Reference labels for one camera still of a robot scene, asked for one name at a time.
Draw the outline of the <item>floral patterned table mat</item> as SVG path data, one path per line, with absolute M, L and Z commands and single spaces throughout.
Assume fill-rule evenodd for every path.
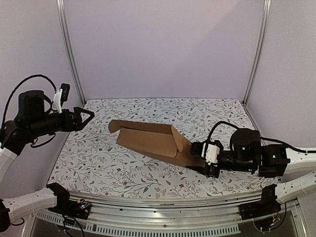
M 145 157 L 117 145 L 110 133 L 111 120 L 131 120 L 173 125 L 190 141 L 203 141 L 216 122 L 212 138 L 225 149 L 234 126 L 252 128 L 236 99 L 138 98 L 89 100 L 85 109 L 95 118 L 79 132 L 72 132 L 48 179 L 72 192 L 124 198 L 209 198 L 259 191 L 279 178 L 222 171 L 207 178 L 192 170 Z

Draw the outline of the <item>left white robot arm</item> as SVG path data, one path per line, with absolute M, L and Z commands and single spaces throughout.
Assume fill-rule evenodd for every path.
M 39 116 L 20 114 L 14 120 L 5 122 L 0 132 L 1 178 L 5 176 L 27 144 L 33 144 L 41 136 L 55 136 L 59 131 L 80 131 L 94 116 L 94 112 L 75 107 L 73 112 L 63 109 L 60 113 L 41 113 Z M 86 220 L 91 206 L 83 199 L 70 200 L 70 193 L 60 184 L 48 184 L 39 191 L 0 200 L 1 232 L 6 231 L 19 219 L 43 209 Z

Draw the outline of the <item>brown cardboard box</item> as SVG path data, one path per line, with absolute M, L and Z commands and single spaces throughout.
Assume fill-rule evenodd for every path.
M 112 120 L 110 133 L 119 131 L 117 144 L 169 164 L 205 167 L 205 161 L 190 154 L 191 142 L 170 124 Z

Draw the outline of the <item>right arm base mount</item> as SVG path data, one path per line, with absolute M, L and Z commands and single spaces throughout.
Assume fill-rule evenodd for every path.
M 260 200 L 239 205 L 241 219 L 248 220 L 281 211 L 281 204 L 277 202 L 276 187 L 276 184 L 266 186 L 262 189 Z

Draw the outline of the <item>left aluminium frame post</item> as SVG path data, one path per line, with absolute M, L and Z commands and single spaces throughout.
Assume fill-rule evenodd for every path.
M 69 33 L 69 28 L 67 24 L 67 16 L 66 16 L 66 9 L 65 9 L 65 1 L 64 0 L 57 0 L 57 13 L 59 17 L 61 32 L 62 32 L 62 38 L 64 41 L 65 51 L 67 55 L 67 59 L 69 62 L 70 71 L 72 74 L 72 78 L 74 81 L 74 85 L 77 91 L 77 95 L 79 98 L 79 101 L 82 105 L 86 104 L 86 98 L 84 95 L 83 87 L 79 78 L 78 69 L 76 66 L 75 56 L 72 49 L 71 44 L 71 38 Z

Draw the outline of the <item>aluminium frame post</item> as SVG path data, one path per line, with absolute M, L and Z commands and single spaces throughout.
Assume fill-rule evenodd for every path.
M 269 24 L 271 5 L 272 5 L 271 0 L 264 0 L 262 19 L 261 19 L 261 24 L 260 24 L 260 30 L 259 30 L 259 36 L 258 36 L 255 56 L 253 59 L 248 83 L 247 83 L 246 90 L 245 90 L 243 100 L 242 100 L 242 104 L 245 107 L 247 106 L 247 104 L 250 100 L 251 92 L 252 92 L 252 89 L 253 89 L 253 86 L 255 83 L 258 69 L 259 69 L 260 60 L 261 60 L 261 56 L 262 56 L 262 52 L 263 52 L 263 48 L 264 48 L 264 43 L 265 43 L 265 39 L 266 39 L 266 33 L 267 33 L 267 29 L 268 29 L 268 24 Z
M 66 16 L 66 9 L 65 9 L 65 1 L 64 0 L 57 0 L 57 13 L 59 17 L 61 32 L 62 32 L 62 38 L 64 41 L 65 51 L 67 55 L 67 59 L 69 62 L 70 71 L 72 74 L 72 78 L 74 81 L 74 85 L 77 91 L 77 95 L 79 98 L 79 101 L 82 105 L 86 104 L 86 98 L 84 95 L 83 87 L 79 78 L 78 69 L 76 66 L 75 56 L 72 49 L 71 44 L 71 38 L 69 33 L 69 28 L 67 24 L 67 16 Z

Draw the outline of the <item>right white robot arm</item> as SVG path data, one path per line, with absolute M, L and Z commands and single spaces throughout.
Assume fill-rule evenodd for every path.
M 292 181 L 267 187 L 262 190 L 261 200 L 255 205 L 259 215 L 266 215 L 281 204 L 316 189 L 316 153 L 310 149 L 290 148 L 288 145 L 267 145 L 258 150 L 243 147 L 241 151 L 226 151 L 215 143 L 202 143 L 192 149 L 205 162 L 201 173 L 208 177 L 219 177 L 222 170 L 249 172 L 264 178 L 281 177 L 299 171 L 308 173 Z

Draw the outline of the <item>front aluminium rail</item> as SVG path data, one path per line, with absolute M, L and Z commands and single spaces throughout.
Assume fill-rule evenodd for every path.
M 87 220 L 70 225 L 69 232 L 97 237 L 306 237 L 308 230 L 299 202 L 283 206 L 276 230 L 261 232 L 256 223 L 268 216 L 243 220 L 239 206 L 258 201 L 259 191 L 193 199 L 145 199 L 71 193 L 91 201 Z

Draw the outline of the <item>right aluminium frame post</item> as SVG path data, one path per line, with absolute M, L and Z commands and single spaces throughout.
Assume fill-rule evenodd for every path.
M 263 48 L 264 48 L 264 43 L 265 43 L 265 39 L 266 39 L 266 33 L 267 33 L 267 29 L 268 29 L 268 24 L 269 24 L 271 5 L 272 5 L 271 0 L 264 0 L 262 19 L 261 19 L 261 24 L 260 24 L 260 30 L 259 30 L 259 36 L 258 36 L 255 56 L 253 59 L 248 83 L 247 83 L 246 90 L 245 90 L 243 100 L 242 100 L 242 104 L 245 107 L 247 106 L 247 104 L 250 100 L 251 92 L 252 92 L 252 89 L 253 89 L 253 86 L 255 83 L 258 69 L 259 69 L 260 60 L 261 60 L 261 56 L 262 56 L 262 52 L 263 52 Z

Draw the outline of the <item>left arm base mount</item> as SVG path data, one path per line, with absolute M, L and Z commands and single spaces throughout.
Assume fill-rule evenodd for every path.
M 70 200 L 70 193 L 58 183 L 51 183 L 46 186 L 53 191 L 53 194 L 57 197 L 57 205 L 55 207 L 48 208 L 49 211 L 65 214 L 75 218 L 87 220 L 92 204 L 83 198 L 79 200 Z

